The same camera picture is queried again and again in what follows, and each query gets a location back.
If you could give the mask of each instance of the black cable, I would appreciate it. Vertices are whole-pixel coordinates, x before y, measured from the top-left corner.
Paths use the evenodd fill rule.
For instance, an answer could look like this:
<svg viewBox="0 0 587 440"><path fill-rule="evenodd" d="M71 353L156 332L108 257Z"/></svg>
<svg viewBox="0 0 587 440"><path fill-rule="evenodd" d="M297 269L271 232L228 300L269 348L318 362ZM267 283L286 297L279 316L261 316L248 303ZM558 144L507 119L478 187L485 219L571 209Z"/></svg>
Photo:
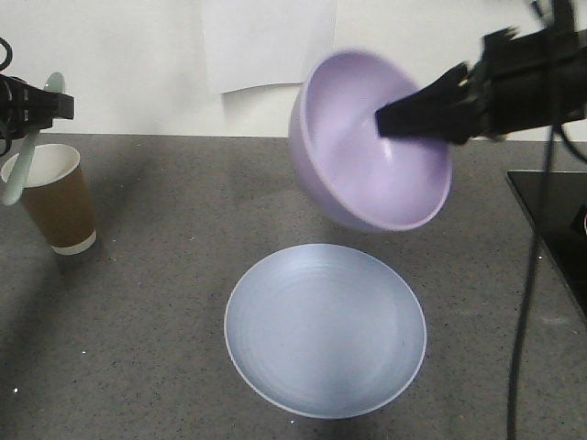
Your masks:
<svg viewBox="0 0 587 440"><path fill-rule="evenodd" d="M524 350L524 341L526 338L527 320L532 303L532 296L534 293L534 285L537 275L538 251L540 250L540 228L544 211L546 207L546 200L548 196L548 188L550 186L550 176L552 171L552 164L554 162L555 153L555 127L550 129L550 136L548 143L545 146L545 159L543 165L543 174L540 179L540 186L538 190L538 206L537 216L534 224L534 232L532 234L532 244L528 254L528 266L526 270L526 281L524 284L524 293L522 296L522 303L520 305L520 314L518 317L517 327L515 329L514 348L512 350L512 359L510 363L510 375L508 383L507 395L507 439L515 440L516 432L516 405L517 405L517 391L520 377L520 361L522 352Z"/></svg>
<svg viewBox="0 0 587 440"><path fill-rule="evenodd" d="M510 363L510 374L507 390L507 440L516 439L516 412L517 412L517 393L520 378L520 363L522 353L524 351L524 341L526 339L527 320L532 304L532 296L534 294L534 286L537 276L538 252L540 250L540 231L544 219L546 209L546 201L548 198L548 190L550 187L550 176L554 163L555 154L555 136L556 134L564 134L564 130L560 124L560 86L559 78L556 71L556 62L554 55L553 32L554 27L546 23L542 11L537 7L537 3L533 2L535 12L545 25L546 33L546 55L548 57L548 94L550 102L550 111L552 115L552 126L548 136L548 142L545 146L543 173L540 179L538 189L537 201L537 215L534 224L534 231L532 233L532 242L528 254L528 265L526 270L526 280L524 284L524 293L522 296L522 303L520 304L520 314L518 316L517 326L515 329L514 348L512 350L512 359Z"/></svg>
<svg viewBox="0 0 587 440"><path fill-rule="evenodd" d="M572 154L575 159L580 160L581 162L587 163L587 156L580 152L579 149L572 143L572 141L567 137L567 133L565 132L562 126L559 127L559 135L562 138L562 141L565 144L567 150Z"/></svg>
<svg viewBox="0 0 587 440"><path fill-rule="evenodd" d="M8 67L10 65L10 63L12 62L12 48L8 44L8 41L6 41L5 39L3 39L2 37L0 37L0 45L2 45L2 47L6 51L6 57L4 58L4 61L2 61L0 63L0 72L1 72L6 67Z"/></svg>

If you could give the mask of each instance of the white paper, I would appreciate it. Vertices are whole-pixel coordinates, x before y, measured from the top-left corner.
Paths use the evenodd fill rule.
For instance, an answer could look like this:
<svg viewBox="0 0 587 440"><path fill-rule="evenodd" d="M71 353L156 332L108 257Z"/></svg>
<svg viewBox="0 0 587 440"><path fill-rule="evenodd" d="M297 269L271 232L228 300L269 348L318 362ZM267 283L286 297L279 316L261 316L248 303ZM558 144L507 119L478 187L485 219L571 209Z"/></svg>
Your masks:
<svg viewBox="0 0 587 440"><path fill-rule="evenodd" d="M336 13L337 0L203 0L210 89L302 83L332 50Z"/></svg>

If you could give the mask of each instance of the gray countertop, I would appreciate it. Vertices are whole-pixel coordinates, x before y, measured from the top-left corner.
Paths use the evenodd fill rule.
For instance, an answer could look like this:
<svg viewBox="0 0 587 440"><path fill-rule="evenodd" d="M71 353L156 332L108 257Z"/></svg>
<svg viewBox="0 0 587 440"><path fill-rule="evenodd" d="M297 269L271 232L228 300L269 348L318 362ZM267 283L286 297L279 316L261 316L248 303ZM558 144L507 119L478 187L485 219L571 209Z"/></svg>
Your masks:
<svg viewBox="0 0 587 440"><path fill-rule="evenodd" d="M59 257L22 206L1 210L1 438L504 438L531 235L505 172L540 168L538 143L453 148L452 191L435 219L365 235L331 223L308 200L285 139L41 140L82 152L99 238L81 255ZM564 151L558 168L584 169ZM426 316L415 382L348 420L307 419L266 402L233 368L224 342L225 306L240 276L274 251L314 242L390 265ZM519 438L585 438L587 333L547 256L536 293Z"/></svg>

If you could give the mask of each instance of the light green spoon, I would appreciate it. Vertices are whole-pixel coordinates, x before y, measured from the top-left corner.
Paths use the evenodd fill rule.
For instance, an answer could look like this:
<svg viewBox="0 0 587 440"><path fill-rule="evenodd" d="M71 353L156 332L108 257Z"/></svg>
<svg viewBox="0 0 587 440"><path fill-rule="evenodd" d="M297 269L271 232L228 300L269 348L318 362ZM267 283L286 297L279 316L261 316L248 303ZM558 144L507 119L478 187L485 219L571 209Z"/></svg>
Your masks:
<svg viewBox="0 0 587 440"><path fill-rule="evenodd" d="M62 94L64 88L65 81L63 75L58 71L55 71L47 79L43 90ZM22 147L20 148L20 153L18 153L17 161L10 172L10 176L8 176L8 181L6 182L6 187L2 194L2 203L6 206L15 204L18 202L18 199L20 199L22 190L27 183L28 171L30 170L30 163L35 155L35 143L37 142L38 137L39 131L37 129L31 129L25 135Z"/></svg>

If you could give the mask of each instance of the bowl rim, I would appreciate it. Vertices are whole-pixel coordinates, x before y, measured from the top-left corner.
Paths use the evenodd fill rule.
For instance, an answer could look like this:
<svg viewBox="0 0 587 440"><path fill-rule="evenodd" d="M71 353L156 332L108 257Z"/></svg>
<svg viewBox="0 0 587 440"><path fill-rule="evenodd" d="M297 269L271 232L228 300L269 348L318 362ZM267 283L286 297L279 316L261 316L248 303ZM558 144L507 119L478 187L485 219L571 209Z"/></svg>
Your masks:
<svg viewBox="0 0 587 440"><path fill-rule="evenodd" d="M398 390L396 392L394 392L387 399L384 399L380 403L377 403L375 405L372 405L371 407L369 407L367 409L363 409L361 411L356 411L356 412L349 413L349 414L331 415L331 414L318 414L318 413L304 412L304 411L296 410L295 408L292 408L290 406L287 406L287 405L285 405L283 403L280 403L280 402L274 400L272 397L268 396L263 391L259 390L249 380L249 378L244 374L244 372L242 371L242 369L238 365L237 360L235 359L235 356L234 356L234 354L232 352L232 349L231 349L231 346L230 346L230 342L228 340L228 331L227 331L228 311L230 309L230 304L233 301L233 298L235 296L235 293L238 290L238 286L241 284L241 282L243 282L243 280L245 280L245 278L252 271L254 271L262 262L264 262L265 260L270 259L270 258L276 256L277 254L281 254L283 252L292 251L295 248L306 248L306 247L316 247L316 246L342 248L345 251L357 252L359 254L362 254L363 257L366 257L368 259L372 259L375 262L377 262L379 265L382 265L385 269L389 270L392 274L394 274L398 278L398 280L405 286L405 288L407 289L407 291L410 293L410 297L414 300L416 309L418 311L418 316L420 318L419 322L422 325L422 350L420 352L420 356L419 356L417 362L415 363L414 370L412 371L412 374L410 375L410 377L404 382L404 384L401 387L398 388ZM286 247L284 249L281 249L281 250L278 250L276 252L271 253L270 255L268 255L268 256L260 259L255 264L253 264L253 266L251 266L240 277L240 279L238 280L238 282L235 285L234 289L230 293L230 297L228 298L227 307L226 307L225 313L224 313L224 326L223 326L223 330L224 330L225 344L227 346L228 355L230 356L230 360L232 362L232 365L235 367L235 369L237 370L237 372L240 375L240 377L242 379L244 379L245 382L247 383L247 385L249 385L257 394L259 394L267 402L270 402L270 403L274 404L275 406L277 406L277 407L279 407L279 408L281 408L281 409L283 409L283 410L285 410L285 411L287 411L289 413L294 413L294 414L297 414L297 415L302 415L303 417L310 417L310 418L313 418L313 419L324 419L324 420L347 419L347 418L350 418L350 417L357 417L357 416L360 416L360 415L372 413L373 411L376 411L376 410L382 408L383 406L387 405L388 403L390 403L390 402L394 401L395 399L397 399L412 384L412 382L415 379L415 376L420 371L420 369L422 367L422 364L424 363L424 356L426 355L426 348L427 348L427 344L428 344L428 342L427 342L428 341L428 332L427 332L427 328L426 328L426 317L424 316L424 311L422 309L422 304L420 303L420 301L418 301L417 296L415 296L414 291L412 290L412 288L410 287L410 285L404 280L404 278L402 278L402 276L400 274L398 274L395 270L393 270L390 266L388 266L387 264L383 263L378 258L375 258L373 255L370 255L370 254L368 254L366 252L363 252L361 250L358 250L358 249L356 249L354 247L346 247L346 246L334 245L334 244L330 244L330 243L306 243L306 244L303 244L303 245L296 245L296 246L292 246L292 247Z"/></svg>
<svg viewBox="0 0 587 440"><path fill-rule="evenodd" d="M339 58L339 57L348 57L348 56L355 56L355 57L358 56L358 57L362 57L362 58L368 58L371 61L379 62L381 65L385 66L385 68L398 74L407 83L410 83L411 85L413 85L413 89L414 89L413 93L417 91L417 86L409 78L409 76L407 74L405 74L404 71L402 71L400 68L398 68L394 64L390 63L388 60L384 59L383 57L375 54L374 52L371 52L371 51L365 50L365 49L349 48L349 49L339 49L339 50L336 50L336 51L330 53L324 59L322 59L310 71L310 73L308 75L308 79L304 82L302 89L300 91L300 103L299 103L300 104L299 105L300 131L302 134L305 155L307 156L310 164L312 165L312 168L314 169L314 173L316 174L316 176L320 180L320 183L327 190L330 197L332 197L334 199L334 201L337 204L339 204L343 209L345 209L349 214L351 214L352 216L354 216L355 218L357 218L361 222L363 222L371 227L375 227L379 230L383 230L383 231L407 231L410 229L416 229L416 228L426 224L427 222L429 222L432 218L434 218L438 214L438 212L442 209L444 203L446 202L446 200L449 196L450 185L452 182L452 160L450 159L450 151L449 151L448 143L444 143L444 149L446 150L446 154L448 156L448 166L446 169L448 177L444 182L444 188L442 191L442 195L440 196L440 199L438 200L438 203L435 206L435 208L430 213L428 213L428 215L426 215L424 218L420 219L417 222L413 222L413 223L409 223L409 224L395 224L393 222L385 222L385 221L373 218L369 215L362 214L358 210L354 209L352 206L350 206L350 204L348 202L346 202L345 200L343 200L342 197L339 196L339 194L335 190L334 186L328 181L328 179L326 178L326 176L322 172L321 168L318 166L318 162L316 161L314 155L309 150L309 146L313 146L314 143L312 142L312 139L311 139L310 133L309 133L307 102L308 102L308 95L309 95L309 92L311 89L312 82L313 82L314 78L316 77L316 72L318 72L318 70L322 69L323 66L327 62L330 62L330 61L332 61L336 58Z"/></svg>

